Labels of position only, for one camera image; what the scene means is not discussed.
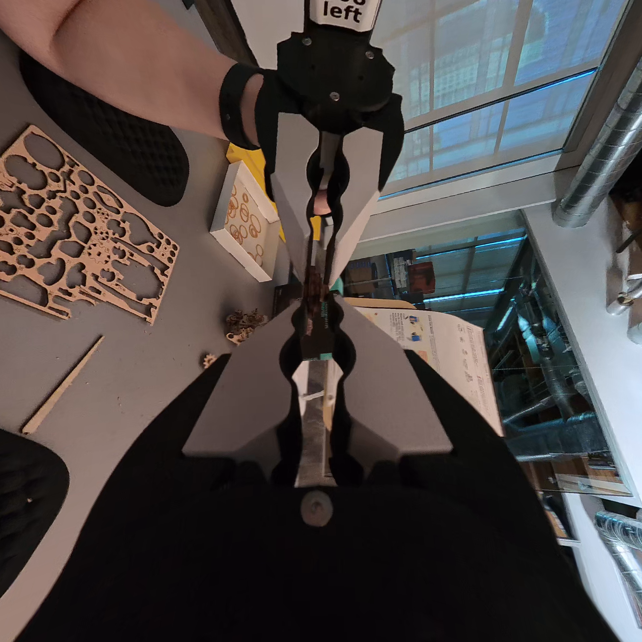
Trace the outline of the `dark wooden gear stack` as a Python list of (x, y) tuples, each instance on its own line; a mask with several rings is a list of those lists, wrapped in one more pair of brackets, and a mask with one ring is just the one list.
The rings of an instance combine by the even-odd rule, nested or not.
[(327, 297), (328, 287), (324, 283), (324, 275), (317, 267), (310, 266), (304, 284), (304, 301), (307, 316), (310, 320), (320, 313), (322, 303)]

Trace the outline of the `silver insulated pipes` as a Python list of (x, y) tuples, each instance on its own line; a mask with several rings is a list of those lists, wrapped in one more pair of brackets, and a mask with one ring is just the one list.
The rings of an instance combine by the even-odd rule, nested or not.
[(628, 319), (627, 338), (641, 345), (641, 271), (625, 277), (622, 270), (611, 267), (607, 275), (607, 313)]

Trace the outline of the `printed instruction sheet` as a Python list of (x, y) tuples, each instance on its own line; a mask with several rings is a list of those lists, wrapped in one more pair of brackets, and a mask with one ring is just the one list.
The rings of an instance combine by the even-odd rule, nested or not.
[(356, 308), (405, 350), (412, 350), (504, 436), (484, 332), (454, 315), (422, 309)]

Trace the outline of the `black model kit box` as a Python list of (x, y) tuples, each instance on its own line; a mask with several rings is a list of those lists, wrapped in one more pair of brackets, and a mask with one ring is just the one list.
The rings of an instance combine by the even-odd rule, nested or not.
[(303, 298), (303, 285), (296, 281), (275, 287), (272, 316), (276, 317), (295, 303), (293, 325), (300, 340), (301, 357), (305, 361), (328, 360), (333, 356), (336, 332), (340, 323), (340, 307), (336, 295), (343, 294), (343, 281), (338, 278), (324, 301)]

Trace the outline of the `silver spiral air duct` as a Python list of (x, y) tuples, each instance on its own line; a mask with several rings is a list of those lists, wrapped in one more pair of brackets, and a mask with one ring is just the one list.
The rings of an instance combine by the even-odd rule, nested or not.
[(553, 221), (583, 227), (641, 150), (641, 60), (560, 200)]
[(614, 512), (599, 511), (595, 525), (609, 550), (631, 599), (641, 610), (641, 520)]

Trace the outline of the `brown cardboard board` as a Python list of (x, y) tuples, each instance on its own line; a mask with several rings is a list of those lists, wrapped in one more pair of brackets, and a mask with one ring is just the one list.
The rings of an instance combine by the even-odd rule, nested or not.
[(358, 297), (345, 297), (343, 299), (346, 303), (354, 306), (355, 308), (377, 308), (377, 309), (410, 309), (416, 308), (412, 303), (404, 300), (397, 299), (369, 299)]

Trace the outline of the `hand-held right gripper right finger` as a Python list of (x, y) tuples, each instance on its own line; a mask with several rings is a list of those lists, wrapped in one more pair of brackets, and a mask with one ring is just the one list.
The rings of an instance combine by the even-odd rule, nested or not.
[(336, 297), (333, 358), (341, 369), (331, 430), (334, 460), (398, 461), (453, 446), (401, 346)]

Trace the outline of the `small wooden model assembly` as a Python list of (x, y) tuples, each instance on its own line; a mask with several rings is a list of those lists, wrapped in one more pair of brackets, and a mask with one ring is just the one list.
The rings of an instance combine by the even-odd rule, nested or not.
[(250, 312), (236, 310), (229, 315), (225, 322), (226, 338), (235, 345), (243, 343), (258, 327), (269, 322), (267, 315), (260, 314), (257, 309)]

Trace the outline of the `laser-cut wooden parts sheet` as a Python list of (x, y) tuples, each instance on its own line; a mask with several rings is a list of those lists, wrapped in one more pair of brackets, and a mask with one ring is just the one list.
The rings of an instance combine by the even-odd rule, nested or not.
[(53, 317), (107, 302), (150, 325), (179, 245), (35, 125), (1, 155), (1, 296)]

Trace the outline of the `yellow plastic bin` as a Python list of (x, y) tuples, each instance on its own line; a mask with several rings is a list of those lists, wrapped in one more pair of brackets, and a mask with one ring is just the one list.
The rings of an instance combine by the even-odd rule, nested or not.
[(230, 142), (226, 158), (230, 164), (244, 162), (257, 181), (264, 179), (266, 161), (261, 149), (245, 149)]

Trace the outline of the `thin wooden stick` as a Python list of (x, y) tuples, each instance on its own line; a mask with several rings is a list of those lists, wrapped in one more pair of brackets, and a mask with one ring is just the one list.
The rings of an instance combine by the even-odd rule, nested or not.
[(90, 349), (84, 354), (84, 356), (79, 360), (79, 362), (69, 371), (67, 376), (61, 381), (58, 387), (49, 395), (49, 397), (43, 402), (43, 404), (38, 408), (38, 410), (32, 415), (32, 417), (26, 422), (26, 424), (20, 429), (22, 435), (32, 435), (36, 432), (39, 426), (44, 422), (46, 417), (51, 413), (56, 404), (60, 401), (63, 394), (68, 390), (72, 383), (76, 380), (78, 375), (82, 372), (85, 365), (93, 357), (96, 351), (101, 346), (104, 341), (104, 336), (98, 337)]

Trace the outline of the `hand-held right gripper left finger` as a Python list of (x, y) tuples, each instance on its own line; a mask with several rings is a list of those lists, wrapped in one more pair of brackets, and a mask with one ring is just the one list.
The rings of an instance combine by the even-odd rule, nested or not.
[(277, 426), (290, 410), (300, 419), (299, 391), (281, 370), (279, 354), (294, 333), (299, 301), (234, 349), (183, 447), (186, 456), (280, 461)]

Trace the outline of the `person's left forearm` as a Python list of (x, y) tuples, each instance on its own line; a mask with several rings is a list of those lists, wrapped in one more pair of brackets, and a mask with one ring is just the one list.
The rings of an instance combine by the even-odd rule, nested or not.
[(43, 66), (132, 115), (223, 139), (234, 64), (153, 1), (2, 1), (1, 30)]

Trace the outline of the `large window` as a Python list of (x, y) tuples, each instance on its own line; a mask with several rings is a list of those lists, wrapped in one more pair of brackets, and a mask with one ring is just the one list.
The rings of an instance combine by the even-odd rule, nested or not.
[(605, 61), (637, 1), (383, 1), (405, 141), (392, 197), (582, 148)]

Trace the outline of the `white box with rings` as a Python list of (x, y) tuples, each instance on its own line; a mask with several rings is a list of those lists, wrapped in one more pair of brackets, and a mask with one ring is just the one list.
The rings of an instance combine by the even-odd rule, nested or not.
[(244, 162), (229, 165), (210, 233), (257, 281), (274, 276), (279, 216)]

